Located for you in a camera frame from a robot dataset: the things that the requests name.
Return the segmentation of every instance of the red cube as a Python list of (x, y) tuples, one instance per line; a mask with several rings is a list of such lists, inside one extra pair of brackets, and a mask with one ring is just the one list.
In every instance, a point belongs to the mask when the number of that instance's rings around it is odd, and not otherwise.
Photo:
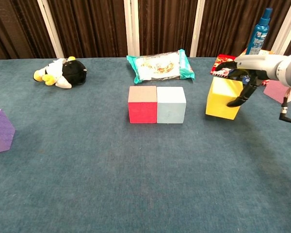
[(156, 86), (131, 86), (129, 88), (128, 109), (131, 123), (156, 123)]

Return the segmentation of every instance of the foam block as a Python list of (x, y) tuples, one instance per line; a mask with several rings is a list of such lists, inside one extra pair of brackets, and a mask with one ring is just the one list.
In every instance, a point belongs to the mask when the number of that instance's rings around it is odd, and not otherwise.
[(234, 120), (239, 107), (227, 107), (243, 89), (241, 81), (213, 77), (207, 98), (206, 114)]
[(157, 87), (157, 123), (183, 123), (185, 108), (183, 87)]
[(156, 86), (131, 86), (128, 108), (130, 123), (156, 123)]
[[(287, 86), (284, 86), (279, 81), (269, 80), (266, 88), (264, 89), (264, 94), (276, 100), (279, 103), (283, 102), (283, 98), (288, 90)], [(288, 98), (288, 102), (291, 101), (291, 92)]]
[(11, 148), (14, 133), (15, 128), (5, 115), (4, 111), (0, 109), (0, 152)]

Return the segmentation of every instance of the blue-gray carpet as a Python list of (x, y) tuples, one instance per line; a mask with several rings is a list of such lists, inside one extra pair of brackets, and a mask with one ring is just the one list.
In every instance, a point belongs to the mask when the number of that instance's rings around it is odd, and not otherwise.
[(84, 85), (32, 79), (52, 59), (0, 60), (0, 233), (291, 233), (291, 124), (263, 94), (234, 121), (205, 115), (214, 58), (189, 59), (182, 125), (129, 124), (125, 58), (80, 59)]

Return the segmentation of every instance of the purple cube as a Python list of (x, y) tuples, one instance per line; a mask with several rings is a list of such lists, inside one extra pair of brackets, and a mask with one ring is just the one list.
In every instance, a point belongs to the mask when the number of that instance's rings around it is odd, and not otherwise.
[(15, 128), (5, 115), (4, 111), (0, 109), (0, 152), (11, 148), (14, 133)]

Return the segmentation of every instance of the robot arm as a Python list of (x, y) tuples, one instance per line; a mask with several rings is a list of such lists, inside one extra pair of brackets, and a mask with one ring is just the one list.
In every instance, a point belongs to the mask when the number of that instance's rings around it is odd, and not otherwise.
[[(240, 75), (249, 75), (250, 77), (249, 83), (243, 88), (240, 96), (227, 104), (229, 107), (237, 107), (245, 103), (263, 80), (277, 80), (291, 88), (291, 55), (242, 55), (232, 62), (221, 63), (216, 67), (216, 71), (223, 68), (233, 69), (229, 74), (230, 77), (239, 77)], [(291, 119), (285, 117), (288, 96), (289, 92), (284, 97), (279, 119), (291, 123)]]

